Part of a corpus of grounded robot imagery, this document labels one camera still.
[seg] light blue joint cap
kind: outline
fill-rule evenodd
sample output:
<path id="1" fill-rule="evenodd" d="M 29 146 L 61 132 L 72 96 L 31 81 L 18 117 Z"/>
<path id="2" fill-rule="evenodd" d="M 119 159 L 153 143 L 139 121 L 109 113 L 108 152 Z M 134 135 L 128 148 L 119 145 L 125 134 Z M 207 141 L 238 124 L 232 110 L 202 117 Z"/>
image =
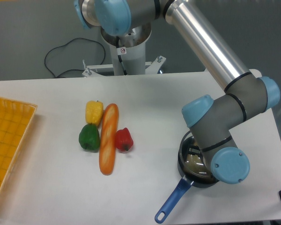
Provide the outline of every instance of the light blue joint cap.
<path id="1" fill-rule="evenodd" d="M 81 14 L 81 11 L 80 11 L 80 8 L 79 8 L 78 0 L 74 0 L 74 7 L 76 9 L 76 13 L 78 15 L 78 18 L 79 18 L 80 22 L 82 23 L 83 29 L 89 30 L 90 28 L 86 25 L 86 23 L 85 23 L 85 21 L 82 17 L 82 14 Z"/>
<path id="2" fill-rule="evenodd" d="M 129 31 L 131 12 L 126 0 L 95 0 L 95 11 L 109 35 L 121 36 Z"/>
<path id="3" fill-rule="evenodd" d="M 248 176 L 250 162 L 240 149 L 226 147 L 214 155 L 210 167 L 212 174 L 218 180 L 227 184 L 237 184 Z"/>
<path id="4" fill-rule="evenodd" d="M 210 95 L 204 95 L 182 108 L 183 118 L 188 128 L 195 125 L 210 109 L 214 100 Z"/>
<path id="5" fill-rule="evenodd" d="M 267 76 L 259 77 L 266 86 L 267 91 L 267 106 L 266 110 L 274 107 L 280 101 L 280 89 L 277 83 Z"/>

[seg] blue pan handle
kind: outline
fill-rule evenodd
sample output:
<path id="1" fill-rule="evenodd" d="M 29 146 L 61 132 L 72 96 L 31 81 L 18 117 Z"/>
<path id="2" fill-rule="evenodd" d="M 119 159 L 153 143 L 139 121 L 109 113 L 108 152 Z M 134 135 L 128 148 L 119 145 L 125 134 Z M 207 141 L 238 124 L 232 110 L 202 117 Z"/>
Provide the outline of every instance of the blue pan handle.
<path id="1" fill-rule="evenodd" d="M 168 217 L 170 212 L 173 210 L 173 208 L 176 206 L 176 204 L 179 202 L 180 198 L 187 192 L 187 190 L 192 185 L 187 182 L 185 179 L 181 178 L 179 183 L 177 184 L 175 190 L 172 192 L 172 194 L 169 196 L 167 201 L 163 204 L 163 206 L 160 208 L 158 213 L 155 215 L 155 221 L 158 224 L 162 224 L 165 219 Z M 164 216 L 161 219 L 158 219 L 158 217 L 164 214 Z"/>

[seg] bolt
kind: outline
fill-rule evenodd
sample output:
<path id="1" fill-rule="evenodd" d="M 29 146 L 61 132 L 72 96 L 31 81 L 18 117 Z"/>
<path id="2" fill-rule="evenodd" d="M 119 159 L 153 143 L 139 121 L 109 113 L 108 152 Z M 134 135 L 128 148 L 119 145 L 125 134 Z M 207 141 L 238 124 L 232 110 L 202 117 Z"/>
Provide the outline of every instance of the bolt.
<path id="1" fill-rule="evenodd" d="M 88 68 L 88 73 L 89 73 L 89 75 L 92 75 L 92 72 L 90 71 L 90 68 Z"/>
<path id="2" fill-rule="evenodd" d="M 84 69 L 87 69 L 86 65 L 85 65 L 85 61 L 82 60 L 82 63 L 83 63 L 83 66 L 84 66 Z"/>
<path id="3" fill-rule="evenodd" d="M 162 58 L 161 56 L 158 56 L 158 57 L 157 57 L 157 62 L 161 62 L 162 59 L 163 59 L 163 58 Z"/>

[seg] green bell pepper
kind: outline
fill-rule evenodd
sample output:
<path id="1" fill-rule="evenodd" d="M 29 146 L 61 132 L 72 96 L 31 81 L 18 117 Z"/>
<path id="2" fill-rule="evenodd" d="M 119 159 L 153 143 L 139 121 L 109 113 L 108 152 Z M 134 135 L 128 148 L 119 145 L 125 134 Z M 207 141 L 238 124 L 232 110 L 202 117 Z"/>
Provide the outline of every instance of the green bell pepper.
<path id="1" fill-rule="evenodd" d="M 99 151 L 100 135 L 95 124 L 87 124 L 82 128 L 79 134 L 79 144 L 86 151 Z"/>

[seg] gray wall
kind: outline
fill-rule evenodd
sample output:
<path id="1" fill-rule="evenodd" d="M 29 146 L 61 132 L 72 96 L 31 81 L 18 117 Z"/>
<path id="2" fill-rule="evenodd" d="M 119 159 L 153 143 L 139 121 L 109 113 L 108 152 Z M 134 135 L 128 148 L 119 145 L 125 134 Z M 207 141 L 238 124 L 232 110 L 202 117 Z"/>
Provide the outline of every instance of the gray wall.
<path id="1" fill-rule="evenodd" d="M 197 5 L 247 67 L 274 78 L 281 88 L 281 0 L 197 0 Z M 204 70 L 174 27 L 162 19 L 152 27 L 147 60 L 167 57 L 166 73 Z M 73 0 L 0 2 L 0 80 L 53 78 L 44 67 L 46 53 L 77 37 L 103 43 L 98 28 L 82 29 Z M 96 65 L 102 57 L 99 46 L 78 41 L 51 54 L 48 66 L 58 75 L 82 69 L 82 59 Z M 274 114 L 281 135 L 281 102 Z"/>

